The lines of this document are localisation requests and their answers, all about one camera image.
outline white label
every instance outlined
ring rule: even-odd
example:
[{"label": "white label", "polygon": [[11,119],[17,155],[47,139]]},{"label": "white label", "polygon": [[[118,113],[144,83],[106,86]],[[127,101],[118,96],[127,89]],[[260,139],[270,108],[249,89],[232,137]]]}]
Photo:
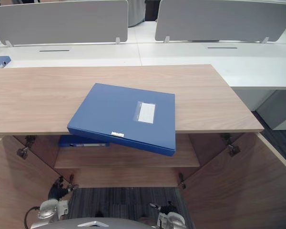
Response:
[{"label": "white label", "polygon": [[117,133],[117,132],[114,132],[114,131],[111,132],[111,135],[114,135],[114,136],[117,136],[117,137],[124,137],[124,134]]},{"label": "white label", "polygon": [[142,103],[138,121],[153,124],[153,116],[154,116],[155,107],[156,107],[155,104]]}]

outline white desk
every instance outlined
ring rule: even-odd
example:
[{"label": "white desk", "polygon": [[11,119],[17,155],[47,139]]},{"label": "white desk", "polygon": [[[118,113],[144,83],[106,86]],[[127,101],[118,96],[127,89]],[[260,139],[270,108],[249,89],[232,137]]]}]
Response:
[{"label": "white desk", "polygon": [[[276,42],[156,42],[156,22],[128,29],[128,40],[116,44],[64,44],[6,47],[6,67],[131,66],[211,64],[250,110],[274,90],[286,89],[286,31]],[[42,50],[68,52],[40,52]]]}]

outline gray carpet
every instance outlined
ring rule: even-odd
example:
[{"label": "gray carpet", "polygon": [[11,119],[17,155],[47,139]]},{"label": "gray carpet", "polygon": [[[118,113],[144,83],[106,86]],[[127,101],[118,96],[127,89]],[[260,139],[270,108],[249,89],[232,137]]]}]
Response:
[{"label": "gray carpet", "polygon": [[138,220],[145,216],[156,224],[158,211],[149,203],[160,206],[172,201],[187,227],[194,229],[185,201],[174,187],[79,188],[69,202],[69,214],[64,219],[95,217],[101,211],[104,217]]}]

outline black cable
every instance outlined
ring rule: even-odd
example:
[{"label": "black cable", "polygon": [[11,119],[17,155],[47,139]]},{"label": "black cable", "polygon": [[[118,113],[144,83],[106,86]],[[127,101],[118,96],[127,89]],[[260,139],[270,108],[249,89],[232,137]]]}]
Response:
[{"label": "black cable", "polygon": [[27,211],[27,213],[25,213],[25,217],[24,217],[24,220],[23,220],[25,229],[29,229],[28,225],[27,225],[27,216],[28,216],[29,212],[32,211],[32,210],[39,210],[39,207],[32,207],[32,208],[30,208],[30,210]]}]

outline cabinet door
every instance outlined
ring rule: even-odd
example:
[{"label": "cabinet door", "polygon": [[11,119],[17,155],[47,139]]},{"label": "cabinet door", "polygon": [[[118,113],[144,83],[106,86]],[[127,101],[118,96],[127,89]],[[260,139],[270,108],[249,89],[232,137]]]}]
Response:
[{"label": "cabinet door", "polygon": [[[24,228],[27,210],[48,199],[58,174],[32,152],[23,160],[16,155],[24,146],[14,137],[0,138],[0,228]],[[28,225],[36,219],[30,213]]]},{"label": "cabinet door", "polygon": [[190,176],[182,194],[197,229],[286,229],[286,161],[261,136],[234,142]]}]

